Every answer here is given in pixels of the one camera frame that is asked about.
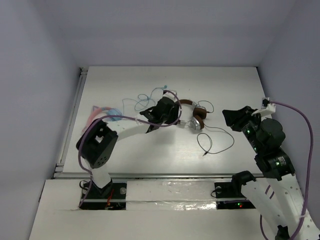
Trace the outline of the brown silver headphones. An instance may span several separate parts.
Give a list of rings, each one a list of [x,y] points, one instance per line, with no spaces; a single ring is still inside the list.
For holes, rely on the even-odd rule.
[[[181,105],[189,105],[193,107],[192,118],[190,119],[188,125],[195,131],[200,131],[204,128],[204,119],[207,117],[207,110],[205,107],[201,106],[189,99],[181,99]]]

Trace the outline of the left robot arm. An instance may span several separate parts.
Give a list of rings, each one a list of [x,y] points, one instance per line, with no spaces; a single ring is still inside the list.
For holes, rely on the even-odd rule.
[[[120,115],[118,121],[94,120],[76,144],[78,159],[88,164],[80,167],[90,174],[86,195],[106,198],[112,192],[112,179],[108,173],[99,173],[110,159],[117,142],[139,134],[147,134],[159,128],[175,125],[182,115],[182,101],[163,96],[156,104],[135,117]]]

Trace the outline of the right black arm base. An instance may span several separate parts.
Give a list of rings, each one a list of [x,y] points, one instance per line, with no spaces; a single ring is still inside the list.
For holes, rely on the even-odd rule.
[[[254,209],[254,205],[241,193],[242,186],[256,181],[249,171],[232,176],[230,182],[216,182],[210,196],[216,200],[218,210]]]

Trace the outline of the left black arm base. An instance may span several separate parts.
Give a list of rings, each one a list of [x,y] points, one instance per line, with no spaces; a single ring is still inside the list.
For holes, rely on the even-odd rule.
[[[109,183],[103,189],[98,189],[93,183],[89,190],[89,181],[81,180],[80,205],[81,210],[126,210],[127,183]]]

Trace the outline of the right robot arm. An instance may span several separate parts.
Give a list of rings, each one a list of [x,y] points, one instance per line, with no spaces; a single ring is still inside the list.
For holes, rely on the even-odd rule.
[[[281,145],[286,138],[282,125],[267,116],[275,112],[270,103],[263,109],[245,106],[223,110],[225,123],[242,132],[255,152],[254,160],[273,190],[275,205],[260,188],[260,182],[249,171],[232,176],[231,192],[244,196],[268,223],[276,240],[318,240],[320,230],[307,211],[307,194],[302,194],[296,171]]]

